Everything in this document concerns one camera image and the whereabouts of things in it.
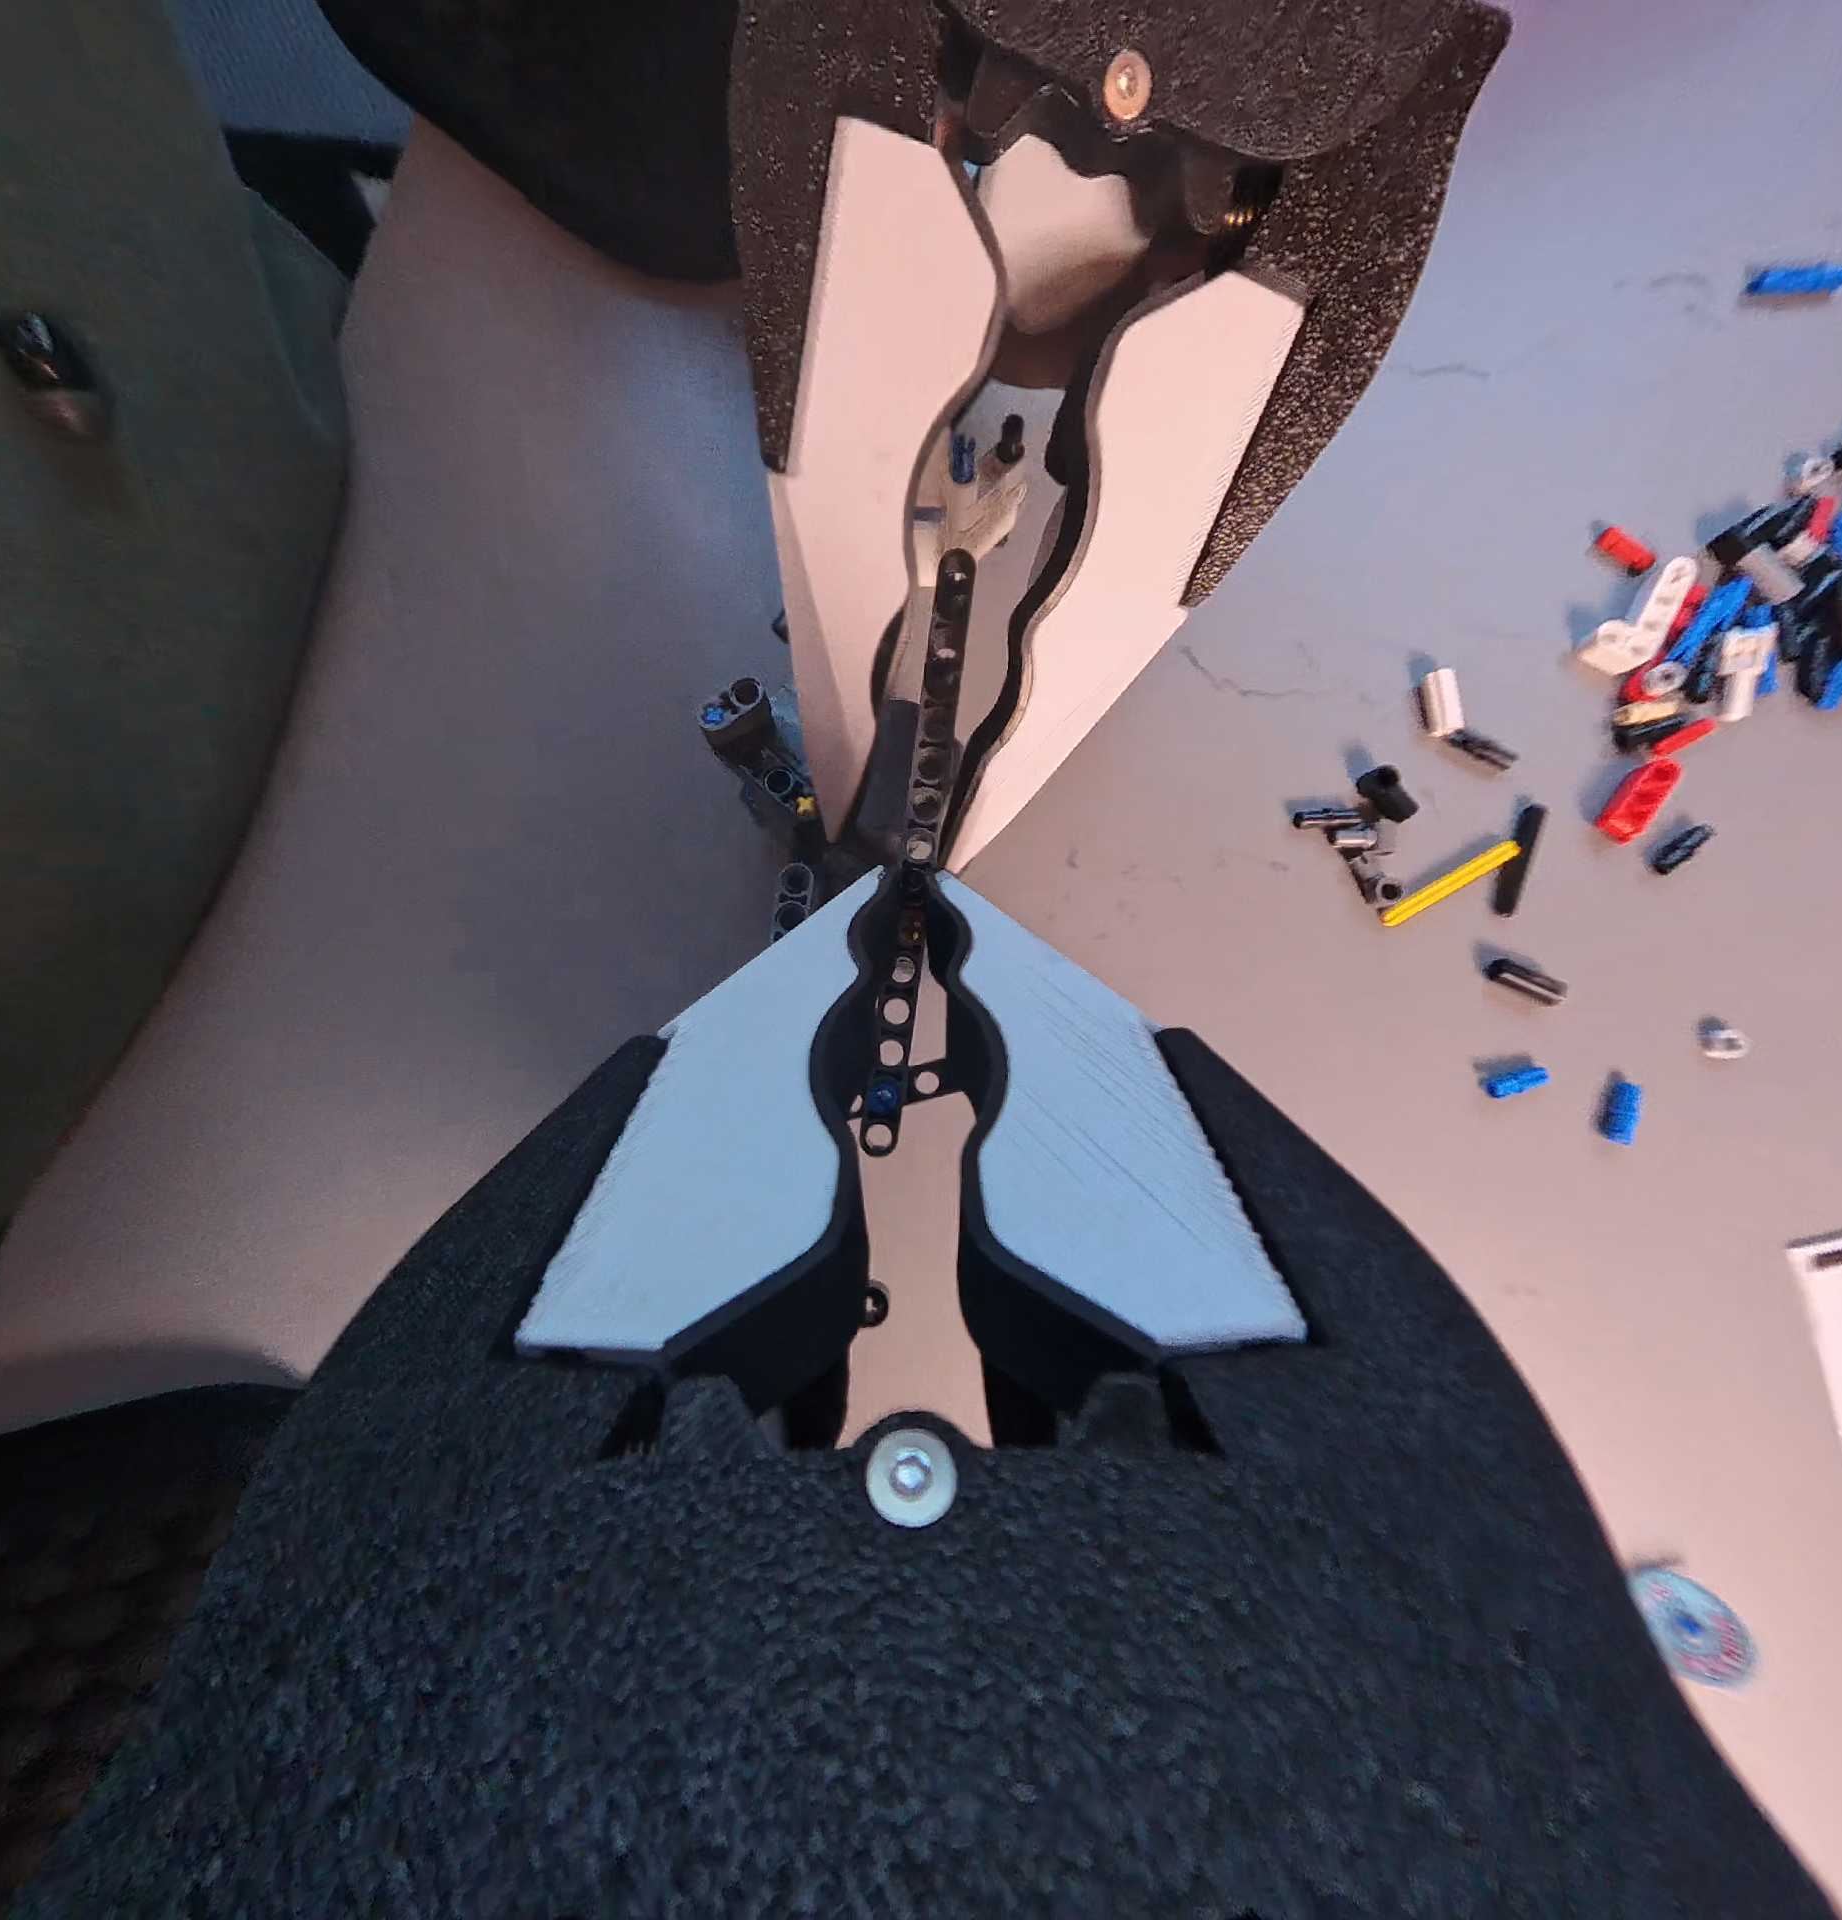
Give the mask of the black toy truck chassis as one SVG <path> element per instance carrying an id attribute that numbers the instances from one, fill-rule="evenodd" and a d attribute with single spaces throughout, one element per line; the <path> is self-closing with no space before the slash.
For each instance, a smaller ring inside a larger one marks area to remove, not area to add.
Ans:
<path id="1" fill-rule="evenodd" d="M 920 571 L 920 569 L 913 571 L 913 589 L 920 593 L 926 627 L 928 627 L 928 601 L 935 589 L 935 569 L 942 555 L 961 547 L 975 559 L 975 599 L 973 599 L 973 619 L 966 630 L 966 664 L 973 655 L 975 619 L 982 614 L 988 555 L 993 543 L 1002 543 L 1016 534 L 1012 523 L 1022 512 L 1022 502 L 1027 499 L 1027 453 L 1031 453 L 1027 429 L 1022 427 L 1020 417 L 1002 417 L 1001 427 L 1002 427 L 1002 440 L 997 445 L 975 448 L 964 466 L 951 466 L 947 480 L 942 485 L 943 502 L 935 508 L 935 520 L 921 526 L 921 534 L 928 534 L 935 543 L 917 543 L 917 559 L 920 561 L 930 559 L 930 571 Z M 917 695 L 921 649 L 926 649 L 926 634 L 920 640 L 920 652 L 909 655 L 909 671 L 913 671 L 909 700 Z M 961 678 L 956 713 L 964 705 L 964 691 L 966 691 L 966 666 Z M 890 713 L 894 703 L 900 700 L 888 700 L 879 707 L 879 721 L 894 721 Z M 706 705 L 702 707 L 702 737 L 706 749 L 723 763 L 728 763 L 735 778 L 740 778 L 744 790 L 757 801 L 757 811 L 786 832 L 787 861 L 806 871 L 806 885 L 796 885 L 778 896 L 778 904 L 787 904 L 787 912 L 796 913 L 796 919 L 787 922 L 781 939 L 796 931 L 818 906 L 824 906 L 833 899 L 846 893 L 846 885 L 852 885 L 859 876 L 872 871 L 886 871 L 890 876 L 894 805 L 883 817 L 879 832 L 852 832 L 852 837 L 844 832 L 840 839 L 830 839 L 818 819 L 818 805 L 814 797 L 814 778 L 809 778 L 806 757 L 793 754 L 790 741 L 781 737 L 778 703 L 777 695 L 766 691 L 763 682 L 735 680 L 735 682 L 721 685 L 712 700 L 706 700 Z M 943 832 L 943 849 L 942 849 L 935 878 L 952 876 L 947 871 L 947 841 L 961 824 L 961 809 L 973 795 L 973 783 L 975 783 L 973 780 L 975 778 L 975 768 L 973 768 L 975 738 L 961 738 L 961 726 L 956 726 L 956 746 L 961 746 L 956 783 L 951 795 L 951 817 L 947 817 L 947 832 Z M 637 1062 L 644 1061 L 644 1081 L 648 1081 L 660 1053 L 662 1053 L 662 1041 L 657 1033 L 655 1037 L 648 1037 L 644 1048 L 626 1048 L 616 1065 L 626 1072 L 637 1072 Z M 928 1062 L 943 1061 L 943 1053 L 947 1053 L 947 998 L 943 998 L 942 981 L 930 976 L 928 934 L 926 934 L 926 976 L 920 981 L 917 1024 L 909 1034 L 908 1106 L 913 1098 L 917 1072 L 928 1072 Z M 858 1156 L 866 1161 L 859 1151 L 859 1098 L 852 1102 L 846 1114 L 846 1125 L 858 1140 Z"/>

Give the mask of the grey desk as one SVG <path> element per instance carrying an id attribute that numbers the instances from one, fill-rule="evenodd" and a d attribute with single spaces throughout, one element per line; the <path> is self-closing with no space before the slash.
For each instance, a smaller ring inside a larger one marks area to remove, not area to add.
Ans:
<path id="1" fill-rule="evenodd" d="M 1333 445 L 966 878 L 1192 1025 L 1488 1320 L 1687 1690 L 1842 1907 L 1842 707 L 1697 741 L 1679 874 L 1573 635 L 1842 434 L 1842 3 L 1512 3 Z M 735 304 L 414 127 L 345 321 L 351 514 L 261 819 L 0 1255 L 0 1432 L 302 1379 L 418 1233 L 759 944 L 692 705 L 766 652 Z"/>

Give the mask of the long grey holed beam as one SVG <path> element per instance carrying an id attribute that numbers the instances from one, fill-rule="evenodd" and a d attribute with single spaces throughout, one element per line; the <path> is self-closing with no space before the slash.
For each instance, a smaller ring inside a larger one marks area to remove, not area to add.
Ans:
<path id="1" fill-rule="evenodd" d="M 926 976 L 930 878 L 942 861 L 956 783 L 956 703 L 966 666 L 966 630 L 975 599 L 975 559 L 952 547 L 935 569 L 920 682 L 894 703 L 890 878 L 875 900 L 875 1071 L 859 1093 L 859 1151 L 894 1154 L 909 1093 L 909 1034 Z"/>

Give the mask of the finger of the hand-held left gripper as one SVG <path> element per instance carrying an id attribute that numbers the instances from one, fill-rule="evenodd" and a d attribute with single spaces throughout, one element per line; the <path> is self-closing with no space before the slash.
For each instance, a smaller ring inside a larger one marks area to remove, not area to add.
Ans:
<path id="1" fill-rule="evenodd" d="M 777 548 L 802 732 L 837 832 L 875 749 L 872 671 L 913 589 L 921 456 L 988 371 L 1001 255 L 930 143 L 844 115 L 833 140 Z"/>
<path id="2" fill-rule="evenodd" d="M 1294 351 L 1303 298 L 1244 271 L 1124 318 L 1084 399 L 1079 548 L 1027 610 L 1027 689 L 982 757 L 961 874 L 1041 793 L 1186 619 L 1183 596 Z"/>

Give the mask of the white thick angled beam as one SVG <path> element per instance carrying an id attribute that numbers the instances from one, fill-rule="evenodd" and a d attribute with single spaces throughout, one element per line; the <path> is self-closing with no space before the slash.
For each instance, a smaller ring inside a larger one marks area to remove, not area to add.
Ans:
<path id="1" fill-rule="evenodd" d="M 1579 643 L 1576 661 L 1612 680 L 1622 680 L 1644 666 L 1670 643 L 1675 614 L 1696 587 L 1697 561 L 1687 555 L 1668 559 L 1628 619 L 1598 623 L 1594 634 Z"/>

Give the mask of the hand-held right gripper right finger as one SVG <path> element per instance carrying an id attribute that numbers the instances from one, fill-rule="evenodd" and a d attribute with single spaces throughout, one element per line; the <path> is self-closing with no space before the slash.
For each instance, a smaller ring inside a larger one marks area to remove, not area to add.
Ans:
<path id="1" fill-rule="evenodd" d="M 1105 1374 L 1303 1345 L 1309 1324 L 1180 1092 L 1156 1025 L 952 876 L 928 965 L 966 1093 L 961 1317 L 993 1447 L 1049 1447 Z"/>

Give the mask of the blue round printed disc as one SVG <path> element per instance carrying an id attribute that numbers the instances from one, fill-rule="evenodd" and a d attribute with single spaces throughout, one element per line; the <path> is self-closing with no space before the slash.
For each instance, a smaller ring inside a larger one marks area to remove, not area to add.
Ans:
<path id="1" fill-rule="evenodd" d="M 1708 1690 L 1742 1690 L 1754 1680 L 1747 1623 L 1717 1593 L 1668 1566 L 1634 1569 L 1628 1589 L 1675 1680 Z"/>

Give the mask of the red short beam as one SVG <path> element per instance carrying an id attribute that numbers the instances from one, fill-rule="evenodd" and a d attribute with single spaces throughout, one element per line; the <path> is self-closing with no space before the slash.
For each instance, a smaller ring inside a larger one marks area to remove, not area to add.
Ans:
<path id="1" fill-rule="evenodd" d="M 1644 757 L 1638 762 L 1605 797 L 1598 809 L 1592 829 L 1602 832 L 1612 844 L 1631 844 L 1642 832 L 1647 832 L 1673 795 L 1683 768 L 1675 757 Z"/>

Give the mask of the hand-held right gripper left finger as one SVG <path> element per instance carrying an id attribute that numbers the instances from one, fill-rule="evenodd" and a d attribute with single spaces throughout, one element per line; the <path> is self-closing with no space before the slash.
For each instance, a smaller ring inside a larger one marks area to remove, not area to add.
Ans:
<path id="1" fill-rule="evenodd" d="M 898 882 L 872 871 L 660 1033 L 518 1356 L 728 1379 L 750 1412 L 781 1416 L 790 1450 L 837 1445 L 868 1287 L 846 1119 L 883 1071 L 898 913 Z"/>

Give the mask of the pile of assorted small bricks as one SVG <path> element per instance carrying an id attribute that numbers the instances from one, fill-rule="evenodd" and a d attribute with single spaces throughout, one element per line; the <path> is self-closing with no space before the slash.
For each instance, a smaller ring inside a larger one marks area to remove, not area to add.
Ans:
<path id="1" fill-rule="evenodd" d="M 1842 443 L 1793 458 L 1770 502 L 1679 555 L 1697 561 L 1697 587 L 1670 643 L 1622 680 L 1594 674 L 1612 685 L 1614 754 L 1673 757 L 1778 689 L 1815 712 L 1842 707 Z M 1637 579 L 1637 599 L 1665 561 Z"/>

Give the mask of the yellow axle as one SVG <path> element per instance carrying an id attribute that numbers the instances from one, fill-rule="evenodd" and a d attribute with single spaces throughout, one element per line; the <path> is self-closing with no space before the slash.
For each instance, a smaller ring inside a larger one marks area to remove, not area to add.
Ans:
<path id="1" fill-rule="evenodd" d="M 1458 867 L 1445 871 L 1444 876 L 1434 876 L 1430 882 L 1419 885 L 1416 893 L 1409 893 L 1401 900 L 1396 900 L 1392 906 L 1381 912 L 1381 925 L 1405 925 L 1412 919 L 1419 919 L 1424 912 L 1455 899 L 1458 893 L 1464 893 L 1466 885 L 1477 885 L 1479 878 L 1499 874 L 1499 867 L 1506 861 L 1514 858 L 1514 841 L 1495 841 L 1487 852 L 1461 861 Z"/>

